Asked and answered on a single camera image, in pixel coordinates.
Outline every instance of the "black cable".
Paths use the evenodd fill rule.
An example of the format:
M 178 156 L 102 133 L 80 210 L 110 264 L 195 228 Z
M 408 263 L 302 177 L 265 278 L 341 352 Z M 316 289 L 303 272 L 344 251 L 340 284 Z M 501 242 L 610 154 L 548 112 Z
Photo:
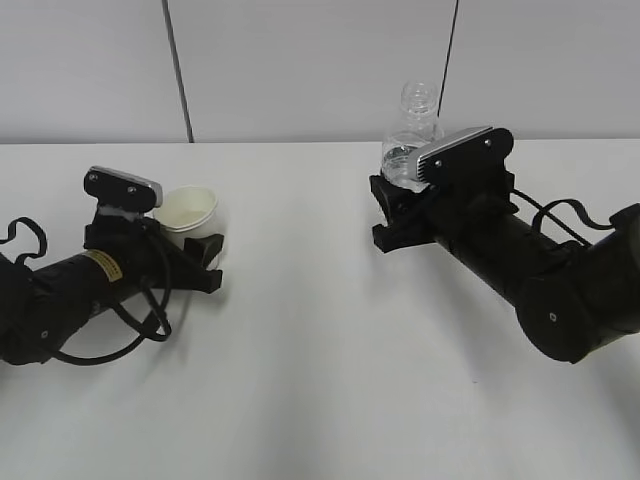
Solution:
M 0 240 L 0 245 L 4 245 L 5 243 L 9 243 L 11 240 L 16 238 L 17 235 L 17 226 L 19 223 L 26 225 L 29 230 L 31 230 L 35 236 L 38 238 L 38 252 L 37 253 L 22 253 L 16 257 L 16 265 L 24 265 L 24 262 L 27 258 L 42 258 L 47 254 L 47 235 L 42 230 L 42 227 L 38 225 L 35 221 L 31 220 L 29 217 L 20 217 L 13 220 L 7 226 L 7 238 Z
M 163 295 L 164 300 L 165 297 L 171 295 L 171 266 L 169 264 L 166 253 L 164 252 L 162 246 L 158 243 L 158 241 L 153 237 L 149 237 L 149 241 L 153 244 L 162 260 L 165 285 L 165 294 Z M 111 305 L 111 308 L 127 325 L 129 325 L 143 337 L 149 340 L 153 340 L 154 342 L 164 342 L 169 338 L 172 332 L 171 325 L 169 324 L 169 320 L 167 319 L 167 312 L 165 310 L 166 305 L 165 307 L 158 305 L 158 301 L 147 286 L 140 284 L 138 287 L 140 288 L 140 291 L 142 292 L 144 297 L 147 299 L 147 303 L 149 303 L 149 306 L 151 307 L 151 312 L 149 313 L 147 318 L 145 318 L 144 322 L 139 322 L 138 320 L 136 320 L 133 315 L 131 315 L 120 303 Z M 154 324 L 155 328 L 149 328 L 149 324 L 151 323 L 149 317 L 157 320 L 157 322 L 155 322 Z M 164 334 L 160 334 L 156 331 L 158 329 L 158 326 L 162 327 L 162 329 L 164 330 Z
M 594 222 L 591 217 L 589 217 L 587 209 L 584 207 L 584 205 L 574 198 L 563 198 L 561 200 L 554 200 L 553 202 L 548 203 L 547 205 L 542 207 L 533 217 L 531 228 L 533 228 L 536 232 L 539 232 L 542 228 L 542 220 L 544 219 L 544 217 L 549 215 L 549 212 L 552 208 L 558 205 L 562 205 L 563 203 L 566 203 L 571 208 L 573 208 L 580 221 L 587 227 L 593 228 L 594 230 L 613 230 L 613 225 L 601 225 Z
M 544 209 L 542 204 L 536 202 L 533 198 L 531 198 L 526 193 L 523 193 L 520 190 L 516 190 L 515 188 L 513 189 L 512 193 L 515 196 L 520 197 L 521 199 L 523 199 L 525 202 L 531 204 L 533 207 L 537 208 L 538 211 L 541 211 L 541 210 Z M 553 221 L 556 225 L 558 225 L 562 230 L 567 232 L 569 235 L 571 235 L 573 238 L 575 238 L 577 241 L 579 241 L 585 247 L 590 247 L 591 246 L 591 243 L 586 238 L 584 238 L 581 235 L 579 235 L 578 233 L 576 233 L 571 227 L 569 227 L 566 223 L 564 223 L 562 220 L 560 220 L 554 214 L 552 214 L 550 212 L 546 212 L 545 215 L 547 217 L 549 217 L 551 219 L 551 221 Z
M 444 72 L 442 74 L 442 85 L 440 86 L 440 98 L 438 99 L 438 116 L 442 110 L 442 99 L 444 98 L 444 87 L 447 83 L 447 74 L 449 73 L 449 61 L 451 60 L 451 50 L 453 49 L 453 37 L 456 32 L 456 23 L 458 23 L 458 8 L 460 7 L 460 0 L 456 0 L 456 5 L 453 9 L 453 20 L 451 21 L 451 33 L 449 34 L 449 46 L 447 47 L 447 58 L 444 62 Z

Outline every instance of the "bottle neck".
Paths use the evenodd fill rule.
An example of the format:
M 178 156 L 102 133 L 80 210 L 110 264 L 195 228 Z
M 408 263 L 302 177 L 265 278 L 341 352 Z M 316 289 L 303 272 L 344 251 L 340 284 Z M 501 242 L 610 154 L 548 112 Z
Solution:
M 399 110 L 401 120 L 410 125 L 428 125 L 438 120 L 438 111 L 436 109 L 425 113 L 415 113 L 401 106 Z

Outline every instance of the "black robotic arm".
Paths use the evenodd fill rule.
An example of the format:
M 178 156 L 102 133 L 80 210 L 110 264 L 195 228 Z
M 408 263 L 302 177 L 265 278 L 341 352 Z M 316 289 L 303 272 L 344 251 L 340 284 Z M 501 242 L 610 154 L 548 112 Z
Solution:
M 514 188 L 504 160 L 513 148 L 508 130 L 464 130 L 413 151 L 409 157 L 421 193 L 370 177 L 387 219 L 373 227 L 384 253 L 438 243 L 516 309 L 529 340 L 551 358 L 576 363 L 589 352 L 640 330 L 640 205 L 591 220 L 580 202 L 543 207 Z M 518 195 L 539 208 L 529 225 L 515 216 Z M 598 230 L 613 230 L 595 245 L 550 210 L 571 205 Z M 575 240 L 557 243 L 540 231 L 550 217 Z

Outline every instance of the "black strap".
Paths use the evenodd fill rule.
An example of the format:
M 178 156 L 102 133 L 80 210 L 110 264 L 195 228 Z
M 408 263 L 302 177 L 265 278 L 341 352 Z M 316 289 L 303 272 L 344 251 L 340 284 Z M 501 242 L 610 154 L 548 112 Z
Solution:
M 548 203 L 544 207 L 542 207 L 533 217 L 533 221 L 531 222 L 531 228 L 539 232 L 542 228 L 542 220 L 545 216 L 549 215 L 549 212 L 556 206 L 566 203 L 571 208 L 575 210 L 578 214 L 578 218 L 582 223 L 584 223 L 587 227 L 593 228 L 594 230 L 612 230 L 613 225 L 601 225 L 599 223 L 594 222 L 589 214 L 587 213 L 587 209 L 584 207 L 582 203 L 573 198 L 564 198 L 561 200 L 555 200 L 551 203 Z
M 18 255 L 16 257 L 16 265 L 24 265 L 24 262 L 27 260 L 27 258 L 42 258 L 46 255 L 47 253 L 47 247 L 48 247 L 48 243 L 47 243 L 47 234 L 44 233 L 44 230 L 42 230 L 42 227 L 40 227 L 40 225 L 38 225 L 36 222 L 34 222 L 33 220 L 31 220 L 28 217 L 20 217 L 20 218 L 16 218 L 15 220 L 13 220 L 9 226 L 7 227 L 8 233 L 7 233 L 7 238 L 5 238 L 4 240 L 0 240 L 0 245 L 4 245 L 5 243 L 9 243 L 10 241 L 12 241 L 14 238 L 16 238 L 17 235 L 17 226 L 19 223 L 22 223 L 23 225 L 26 225 L 26 227 L 31 230 L 36 237 L 38 238 L 38 252 L 37 253 L 21 253 L 20 255 Z

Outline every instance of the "robotic arm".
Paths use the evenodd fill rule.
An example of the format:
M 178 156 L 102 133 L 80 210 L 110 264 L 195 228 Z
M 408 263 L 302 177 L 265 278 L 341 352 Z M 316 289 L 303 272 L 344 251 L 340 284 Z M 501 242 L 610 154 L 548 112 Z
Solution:
M 576 363 L 589 352 L 640 330 L 640 205 L 591 220 L 580 202 L 541 206 L 514 188 L 504 160 L 513 136 L 502 128 L 463 130 L 414 150 L 409 164 L 421 193 L 379 175 L 371 192 L 387 226 L 373 227 L 384 253 L 438 243 L 516 309 L 529 340 L 549 357 Z M 538 208 L 532 225 L 518 219 L 511 196 Z M 612 230 L 591 245 L 550 210 L 574 208 L 591 228 Z M 574 237 L 557 243 L 541 233 L 549 217 Z
M 9 224 L 13 240 L 18 224 L 31 229 L 40 242 L 37 253 L 19 255 L 15 263 L 0 255 L 0 358 L 22 365 L 50 358 L 74 365 L 98 365 L 116 360 L 143 340 L 163 342 L 171 335 L 166 307 L 172 290 L 212 293 L 221 286 L 222 272 L 206 266 L 221 251 L 223 236 L 185 240 L 184 250 L 169 242 L 160 224 L 144 214 L 162 203 L 155 182 L 123 172 L 93 167 L 84 178 L 85 191 L 97 198 L 93 222 L 86 226 L 86 251 L 32 271 L 27 258 L 45 255 L 45 233 L 22 217 Z M 158 301 L 152 288 L 163 290 Z M 121 302 L 142 293 L 151 307 L 139 322 Z M 89 319 L 107 309 L 138 336 L 121 350 L 95 358 L 60 351 Z

